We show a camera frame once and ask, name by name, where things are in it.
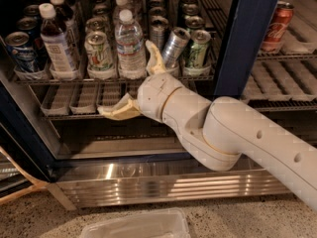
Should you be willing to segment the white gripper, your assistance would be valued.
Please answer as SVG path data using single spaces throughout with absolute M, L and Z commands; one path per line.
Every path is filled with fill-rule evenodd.
M 162 122 L 162 111 L 168 98 L 183 84 L 166 72 L 166 68 L 158 47 L 146 40 L 146 48 L 150 53 L 146 70 L 150 76 L 138 89 L 137 100 L 126 93 L 114 106 L 99 106 L 100 115 L 110 120 L 123 121 L 145 115 L 155 121 Z

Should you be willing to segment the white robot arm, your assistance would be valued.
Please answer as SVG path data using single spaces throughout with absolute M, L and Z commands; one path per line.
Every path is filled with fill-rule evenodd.
M 246 155 L 313 210 L 317 210 L 317 149 L 232 97 L 210 101 L 166 71 L 157 46 L 146 41 L 150 74 L 138 95 L 125 95 L 114 107 L 100 107 L 109 119 L 140 114 L 163 123 L 182 147 L 206 168 L 222 172 Z

